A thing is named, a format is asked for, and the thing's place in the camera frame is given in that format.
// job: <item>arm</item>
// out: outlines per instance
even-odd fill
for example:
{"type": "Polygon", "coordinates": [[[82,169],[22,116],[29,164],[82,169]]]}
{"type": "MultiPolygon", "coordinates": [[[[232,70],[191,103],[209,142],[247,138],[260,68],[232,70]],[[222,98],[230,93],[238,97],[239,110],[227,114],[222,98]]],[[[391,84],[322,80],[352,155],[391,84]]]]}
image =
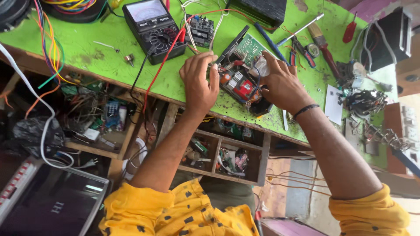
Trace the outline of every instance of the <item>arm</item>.
{"type": "MultiPolygon", "coordinates": [[[[297,69],[263,52],[270,75],[261,79],[262,94],[280,109],[296,114],[314,104],[297,78],[297,69]]],[[[362,156],[334,128],[320,108],[297,116],[334,199],[358,199],[382,189],[382,184],[362,156]]]]}
{"type": "Polygon", "coordinates": [[[206,52],[185,61],[179,71],[185,84],[185,112],[166,138],[140,165],[130,185],[168,192],[193,133],[216,102],[219,93],[216,64],[210,69],[210,83],[206,80],[207,65],[216,59],[213,52],[206,52]]]}

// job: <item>workbench surface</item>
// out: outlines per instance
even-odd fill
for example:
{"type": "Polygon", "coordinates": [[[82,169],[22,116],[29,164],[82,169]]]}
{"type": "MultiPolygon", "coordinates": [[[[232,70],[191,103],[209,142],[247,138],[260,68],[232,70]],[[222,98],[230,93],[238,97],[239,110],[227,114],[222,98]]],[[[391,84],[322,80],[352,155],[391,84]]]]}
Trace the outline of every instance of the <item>workbench surface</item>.
{"type": "MultiPolygon", "coordinates": [[[[136,0],[126,0],[124,3],[135,1],[136,0]]],[[[196,14],[218,9],[217,1],[202,0],[202,3],[204,5],[195,3],[190,4],[186,8],[187,13],[196,14]]],[[[116,9],[115,12],[119,15],[123,15],[121,7],[116,9]]],[[[290,31],[296,31],[321,12],[325,13],[325,16],[317,21],[317,23],[324,33],[329,44],[328,48],[331,51],[334,60],[348,62],[349,53],[355,39],[348,44],[344,44],[342,42],[342,37],[347,24],[352,21],[353,15],[342,7],[326,0],[308,0],[306,2],[288,0],[286,18],[283,26],[290,31]]],[[[181,22],[184,14],[178,0],[171,0],[170,13],[177,23],[181,22]]],[[[215,26],[220,19],[219,12],[210,13],[206,16],[210,20],[215,21],[215,26]]],[[[53,17],[50,17],[50,20],[54,28],[55,37],[60,41],[64,48],[66,56],[65,63],[67,65],[131,86],[145,55],[124,18],[110,15],[104,23],[95,22],[92,24],[72,24],[54,19],[53,17]],[[116,53],[112,48],[96,44],[93,41],[112,45],[115,48],[118,48],[120,53],[116,53]],[[127,64],[123,59],[123,56],[130,53],[135,56],[134,68],[127,64]]],[[[356,23],[357,30],[355,32],[355,38],[360,30],[366,26],[366,22],[359,18],[356,19],[356,23]]],[[[250,21],[236,12],[230,12],[229,16],[224,17],[215,37],[215,54],[220,55],[246,25],[250,25],[248,33],[266,48],[269,48],[266,41],[258,33],[255,27],[252,26],[250,21]]],[[[289,35],[288,32],[282,29],[277,29],[274,34],[269,34],[274,42],[278,42],[289,35]]],[[[308,40],[306,40],[303,37],[299,37],[300,42],[304,46],[313,42],[307,29],[300,32],[299,35],[308,38],[308,40]]],[[[34,21],[34,18],[25,20],[21,26],[11,32],[1,33],[0,41],[13,47],[42,55],[39,27],[34,21]]],[[[290,44],[291,41],[288,41],[280,48],[280,51],[286,58],[289,58],[290,49],[285,48],[284,46],[290,44]]],[[[207,50],[205,48],[198,49],[202,52],[207,50]]],[[[183,56],[167,61],[151,88],[150,95],[158,98],[165,97],[167,98],[166,100],[169,101],[184,102],[184,85],[179,77],[178,70],[181,68],[184,61],[192,55],[193,53],[189,49],[186,49],[183,56]]],[[[321,108],[324,109],[327,84],[335,86],[336,83],[324,58],[320,56],[315,58],[314,61],[317,64],[317,70],[310,68],[307,61],[301,56],[301,63],[306,67],[306,70],[298,67],[298,75],[300,81],[305,84],[308,93],[315,99],[321,108]]],[[[146,62],[146,66],[136,84],[136,86],[140,88],[140,91],[144,91],[148,88],[158,68],[159,65],[152,66],[149,62],[146,62]]],[[[396,88],[395,76],[381,78],[380,80],[391,83],[394,85],[394,88],[396,88]]],[[[374,88],[374,85],[373,83],[370,83],[370,81],[365,81],[363,87],[372,89],[374,88]]],[[[396,99],[396,89],[389,93],[389,96],[396,99]]],[[[239,104],[230,95],[221,90],[216,105],[211,111],[222,114],[229,117],[230,120],[238,121],[239,123],[246,122],[247,126],[250,127],[261,126],[263,130],[273,131],[278,134],[277,136],[293,142],[300,144],[307,143],[307,139],[298,124],[289,124],[289,130],[284,130],[281,110],[276,107],[274,107],[269,114],[257,119],[249,114],[242,104],[239,104]]],[[[380,124],[383,116],[379,115],[378,117],[379,118],[375,119],[375,123],[380,124]]],[[[342,127],[338,125],[336,125],[336,128],[342,130],[342,127]]],[[[382,155],[380,158],[372,158],[370,155],[366,154],[364,156],[368,162],[386,168],[386,155],[382,155]]]]}

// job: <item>power socket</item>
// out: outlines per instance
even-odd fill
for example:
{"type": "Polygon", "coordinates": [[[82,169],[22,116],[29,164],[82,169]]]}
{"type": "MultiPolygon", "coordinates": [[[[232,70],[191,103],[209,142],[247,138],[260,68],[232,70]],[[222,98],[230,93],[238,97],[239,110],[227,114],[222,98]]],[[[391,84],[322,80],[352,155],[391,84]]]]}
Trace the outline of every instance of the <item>power socket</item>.
{"type": "Polygon", "coordinates": [[[418,142],[419,137],[418,137],[418,134],[417,134],[417,127],[406,126],[405,127],[405,136],[410,140],[418,142]]]}
{"type": "Polygon", "coordinates": [[[415,120],[416,119],[416,111],[414,108],[408,106],[402,106],[402,113],[406,118],[415,120]]]}

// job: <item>black spotted yellow shirt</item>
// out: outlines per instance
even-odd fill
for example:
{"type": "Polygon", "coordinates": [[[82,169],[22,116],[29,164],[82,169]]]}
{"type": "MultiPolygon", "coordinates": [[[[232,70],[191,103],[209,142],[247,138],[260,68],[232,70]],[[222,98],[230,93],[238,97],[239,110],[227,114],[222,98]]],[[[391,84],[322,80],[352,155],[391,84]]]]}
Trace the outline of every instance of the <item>black spotted yellow shirt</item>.
{"type": "MultiPolygon", "coordinates": [[[[99,228],[106,236],[258,235],[247,205],[213,208],[197,179],[168,193],[124,183],[104,204],[99,228]]],[[[386,185],[363,199],[331,199],[330,210],[341,221],[341,235],[409,235],[409,216],[391,200],[386,185]]]]}

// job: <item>black plastic bag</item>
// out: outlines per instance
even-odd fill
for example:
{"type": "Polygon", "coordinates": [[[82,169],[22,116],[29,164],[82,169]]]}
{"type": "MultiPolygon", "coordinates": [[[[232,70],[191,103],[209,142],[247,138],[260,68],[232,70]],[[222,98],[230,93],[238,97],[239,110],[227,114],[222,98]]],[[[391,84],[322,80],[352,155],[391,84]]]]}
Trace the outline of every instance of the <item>black plastic bag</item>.
{"type": "MultiPolygon", "coordinates": [[[[41,137],[48,118],[40,116],[21,120],[13,127],[14,140],[35,157],[41,157],[41,137]]],[[[55,118],[47,128],[44,144],[44,153],[53,151],[52,154],[64,145],[64,132],[55,118]]]]}

